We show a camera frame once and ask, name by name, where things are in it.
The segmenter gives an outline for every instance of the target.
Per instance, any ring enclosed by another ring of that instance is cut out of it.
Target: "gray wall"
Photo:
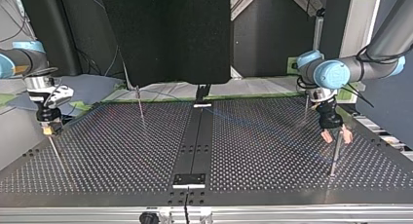
[[[16,0],[10,0],[10,1],[12,2],[12,4],[17,4]],[[20,16],[17,13],[18,9],[16,7],[9,6],[9,4],[4,0],[0,0],[0,5],[3,6],[12,15],[12,17],[16,19],[18,23],[21,23],[21,20],[19,19]],[[19,26],[13,23],[13,21],[10,19],[10,17],[6,14],[6,12],[2,8],[0,8],[0,25],[1,25],[0,41],[12,35],[15,35],[19,31]],[[13,41],[26,41],[29,39],[30,37],[28,37],[22,32],[14,39],[0,43],[0,48],[10,49],[12,47]]]
[[[0,0],[18,23],[21,23],[16,10]],[[0,40],[10,37],[19,31],[19,27],[13,23],[10,17],[0,8]],[[4,43],[0,43],[1,49],[10,49],[13,41],[27,41],[30,38],[24,33]],[[0,93],[16,94],[25,90],[22,80],[0,80]],[[34,111],[17,110],[10,111],[10,107],[0,106],[0,169],[14,161],[22,153],[39,143],[43,134],[36,121]]]
[[[374,31],[383,23],[396,0],[381,0]],[[413,146],[413,53],[406,56],[404,71],[387,79],[365,81],[363,93],[374,105],[357,102],[357,110],[409,146]]]

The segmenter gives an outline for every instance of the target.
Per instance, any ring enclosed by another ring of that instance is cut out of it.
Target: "optical breadboard table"
[[[320,137],[304,97],[211,103],[142,103],[143,118],[135,102],[96,105],[56,138],[62,164],[45,141],[0,172],[0,222],[54,208],[86,216],[91,208],[135,215],[363,205],[388,215],[401,209],[413,220],[413,163],[350,116],[354,142],[342,147],[330,177],[334,144]],[[173,189],[185,176],[202,176],[204,186]]]

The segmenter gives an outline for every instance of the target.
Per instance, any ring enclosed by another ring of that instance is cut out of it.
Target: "perforated metal surface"
[[[171,175],[190,119],[191,104],[98,106],[51,146],[0,181],[0,193],[159,193]]]
[[[305,113],[303,97],[215,101],[214,112],[210,191],[413,187],[412,170],[358,131],[354,131],[354,142],[342,147],[337,175],[330,179],[334,145],[323,142],[318,114]]]

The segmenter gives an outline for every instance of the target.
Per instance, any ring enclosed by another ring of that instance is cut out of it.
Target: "white wall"
[[[16,0],[10,0],[10,2],[17,4]],[[4,0],[0,0],[0,5],[12,15],[17,23],[22,23],[16,7],[10,6]],[[8,38],[19,31],[19,27],[1,7],[0,25],[0,40]],[[0,49],[10,49],[13,41],[29,40],[31,40],[30,37],[22,32],[14,39],[0,43]],[[24,90],[25,86],[22,80],[0,80],[0,93],[17,94]],[[0,169],[44,138],[34,111],[17,109],[9,111],[10,109],[10,107],[0,107]]]

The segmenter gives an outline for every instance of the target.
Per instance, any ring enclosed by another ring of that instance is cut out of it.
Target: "black metal plate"
[[[413,203],[413,164],[353,121],[355,140],[331,179],[334,145],[323,142],[303,97],[219,100],[206,115],[212,134],[200,131],[197,144],[212,145],[211,154],[193,166],[206,173],[204,205]]]
[[[75,120],[56,139],[64,167],[44,143],[33,157],[0,173],[0,206],[67,205],[74,198],[84,205],[166,205],[175,165],[184,165],[176,160],[192,105],[151,103],[142,109],[144,119],[137,103],[107,103]],[[93,201],[84,200],[91,195]]]

